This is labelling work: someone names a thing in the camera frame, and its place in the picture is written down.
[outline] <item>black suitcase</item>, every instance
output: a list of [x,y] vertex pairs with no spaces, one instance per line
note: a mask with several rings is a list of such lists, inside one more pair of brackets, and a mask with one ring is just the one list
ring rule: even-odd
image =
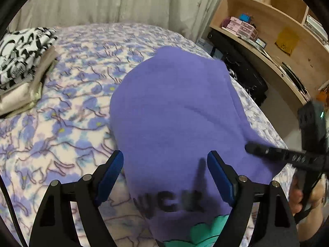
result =
[[260,106],[266,99],[268,86],[259,72],[249,61],[231,44],[230,37],[212,29],[208,34],[209,40],[222,54],[222,60],[228,70],[232,70],[236,81],[248,92],[255,103]]

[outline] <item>beige curtain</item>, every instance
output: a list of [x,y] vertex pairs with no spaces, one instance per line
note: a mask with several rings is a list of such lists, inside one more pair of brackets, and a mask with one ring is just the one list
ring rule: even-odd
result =
[[139,22],[176,31],[196,41],[219,0],[28,0],[9,30],[38,26]]

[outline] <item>metal screw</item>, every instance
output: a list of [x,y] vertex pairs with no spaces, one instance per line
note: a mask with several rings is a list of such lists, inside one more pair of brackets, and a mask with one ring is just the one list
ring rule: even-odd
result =
[[272,186],[278,188],[280,186],[280,183],[278,181],[272,181]]
[[246,176],[239,176],[239,180],[243,183],[248,181],[248,178]]
[[82,179],[83,179],[84,181],[89,181],[91,178],[92,178],[92,175],[90,175],[90,174],[84,175],[84,176],[82,177]]
[[55,186],[58,185],[58,183],[59,183],[58,180],[53,180],[53,181],[50,182],[50,185],[51,185],[52,187],[55,187]]

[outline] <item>blue gripper pad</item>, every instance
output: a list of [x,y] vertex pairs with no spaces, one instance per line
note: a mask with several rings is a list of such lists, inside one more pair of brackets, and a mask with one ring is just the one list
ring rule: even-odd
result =
[[223,201],[233,207],[235,202],[233,184],[229,181],[223,168],[219,165],[212,152],[208,153],[207,165]]
[[111,165],[105,172],[103,179],[98,184],[98,193],[95,199],[95,204],[100,206],[106,201],[112,191],[112,188],[118,178],[121,169],[123,167],[123,154],[121,151],[116,150],[116,156],[114,157]]

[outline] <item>floral bedsheet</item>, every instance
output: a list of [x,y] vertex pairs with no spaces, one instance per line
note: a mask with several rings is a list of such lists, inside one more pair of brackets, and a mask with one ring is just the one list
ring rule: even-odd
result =
[[[58,28],[57,35],[59,63],[47,76],[42,99],[35,108],[0,120],[0,173],[27,241],[50,182],[72,182],[92,174],[116,149],[109,130],[109,105],[126,73],[164,45],[209,57],[180,34],[144,24]],[[266,140],[285,147],[249,95],[234,80],[232,83],[251,126]],[[293,169],[286,166],[276,176],[286,194],[292,175]],[[119,247],[156,246],[130,199],[124,172],[99,209]],[[88,246],[74,203],[72,211],[80,242]],[[0,214],[17,238],[1,193]],[[242,246],[247,246],[252,229],[249,222]]]

